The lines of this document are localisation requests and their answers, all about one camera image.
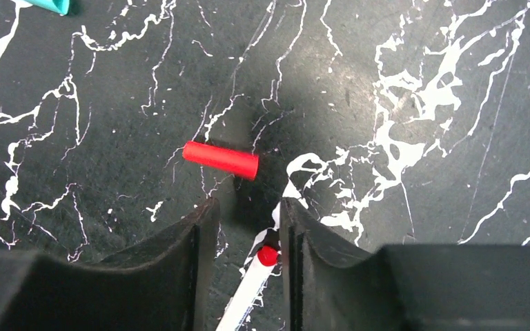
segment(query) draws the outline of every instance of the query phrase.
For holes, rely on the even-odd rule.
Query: teal object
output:
[[[66,15],[70,8],[70,0],[26,0],[32,5]]]

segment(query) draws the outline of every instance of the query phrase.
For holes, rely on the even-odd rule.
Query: marker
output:
[[[277,256],[275,248],[269,246],[263,246],[257,252],[235,295],[228,302],[216,331],[237,331],[241,327],[277,264]]]
[[[232,172],[251,181],[255,180],[259,167],[259,157],[257,155],[210,146],[195,141],[186,143],[182,155],[187,161]]]

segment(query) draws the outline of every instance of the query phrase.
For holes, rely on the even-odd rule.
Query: red cylinder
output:
[[[257,155],[205,145],[195,141],[186,143],[182,155],[185,160],[232,172],[251,181],[257,176],[259,167],[259,157]]]

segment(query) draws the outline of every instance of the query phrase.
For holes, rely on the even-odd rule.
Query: black marble surface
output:
[[[0,0],[0,251],[92,263],[218,197],[212,330],[284,192],[370,251],[530,244],[530,0]]]

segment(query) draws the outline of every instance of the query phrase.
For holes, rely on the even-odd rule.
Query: red marker cap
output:
[[[257,258],[259,259],[259,262],[261,262],[262,265],[265,265],[266,267],[271,267],[277,264],[277,256],[279,254],[275,250],[275,248],[270,246],[263,246],[259,252],[257,252]]]
[[[186,143],[182,155],[185,160],[232,172],[251,181],[255,180],[259,167],[259,157],[257,155],[205,145],[195,141]]]

